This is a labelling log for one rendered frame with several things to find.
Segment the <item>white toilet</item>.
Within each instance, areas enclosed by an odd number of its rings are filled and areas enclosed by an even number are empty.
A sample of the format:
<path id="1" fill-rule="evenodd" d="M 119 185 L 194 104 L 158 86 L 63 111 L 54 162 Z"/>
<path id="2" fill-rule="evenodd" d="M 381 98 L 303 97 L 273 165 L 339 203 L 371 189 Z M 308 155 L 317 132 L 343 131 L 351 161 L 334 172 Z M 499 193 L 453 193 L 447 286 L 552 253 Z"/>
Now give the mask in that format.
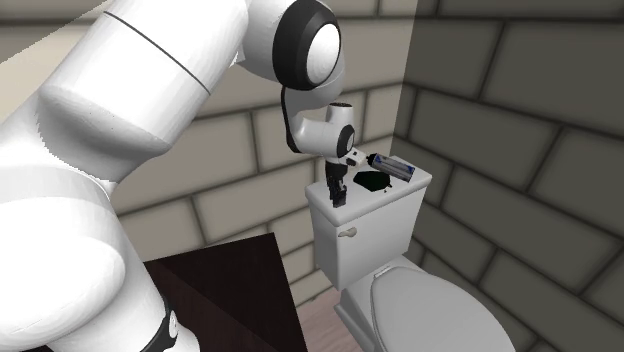
<path id="1" fill-rule="evenodd" d="M 407 161 L 392 156 L 410 166 Z M 306 187 L 315 262 L 339 291 L 335 311 L 363 352 L 516 352 L 494 315 L 457 285 L 406 258 L 432 177 L 369 192 L 347 174 L 334 208 L 326 178 Z"/>

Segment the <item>black flat object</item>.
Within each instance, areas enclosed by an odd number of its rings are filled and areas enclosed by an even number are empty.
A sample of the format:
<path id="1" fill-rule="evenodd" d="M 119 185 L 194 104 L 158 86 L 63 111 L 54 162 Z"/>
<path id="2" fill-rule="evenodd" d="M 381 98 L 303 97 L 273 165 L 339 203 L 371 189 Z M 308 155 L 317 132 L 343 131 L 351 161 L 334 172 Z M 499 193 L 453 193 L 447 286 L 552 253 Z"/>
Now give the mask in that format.
<path id="1" fill-rule="evenodd" d="M 391 187 L 390 176 L 381 171 L 359 171 L 353 178 L 353 182 L 369 192 L 385 190 Z"/>

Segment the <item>dark brown robot stand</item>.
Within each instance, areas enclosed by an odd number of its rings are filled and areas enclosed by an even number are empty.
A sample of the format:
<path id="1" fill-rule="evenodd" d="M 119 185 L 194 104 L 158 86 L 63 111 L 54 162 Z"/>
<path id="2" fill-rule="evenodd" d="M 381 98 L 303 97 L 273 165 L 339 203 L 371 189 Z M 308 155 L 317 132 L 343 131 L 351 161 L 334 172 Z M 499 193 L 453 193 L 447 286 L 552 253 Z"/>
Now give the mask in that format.
<path id="1" fill-rule="evenodd" d="M 274 234 L 145 266 L 201 352 L 308 352 Z"/>

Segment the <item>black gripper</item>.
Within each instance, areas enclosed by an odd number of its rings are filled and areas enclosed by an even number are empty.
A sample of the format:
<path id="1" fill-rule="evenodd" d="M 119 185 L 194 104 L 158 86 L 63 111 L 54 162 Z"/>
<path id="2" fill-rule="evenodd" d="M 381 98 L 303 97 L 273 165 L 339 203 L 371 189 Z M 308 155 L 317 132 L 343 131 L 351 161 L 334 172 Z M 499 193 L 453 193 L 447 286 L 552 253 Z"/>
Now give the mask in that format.
<path id="1" fill-rule="evenodd" d="M 343 180 L 347 172 L 347 165 L 325 162 L 325 178 L 327 186 L 330 188 L 330 200 L 334 208 L 346 204 L 347 188 L 343 185 Z"/>

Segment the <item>grey spray can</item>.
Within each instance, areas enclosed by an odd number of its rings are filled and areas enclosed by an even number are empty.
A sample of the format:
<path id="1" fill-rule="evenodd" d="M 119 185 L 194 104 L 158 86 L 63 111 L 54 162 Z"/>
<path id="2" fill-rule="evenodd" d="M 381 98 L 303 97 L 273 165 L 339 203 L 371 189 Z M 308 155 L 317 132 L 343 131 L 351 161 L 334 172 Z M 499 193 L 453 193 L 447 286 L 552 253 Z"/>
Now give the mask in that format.
<path id="1" fill-rule="evenodd" d="M 377 171 L 386 173 L 405 182 L 410 182 L 414 173 L 413 166 L 378 153 L 368 155 L 367 164 Z"/>

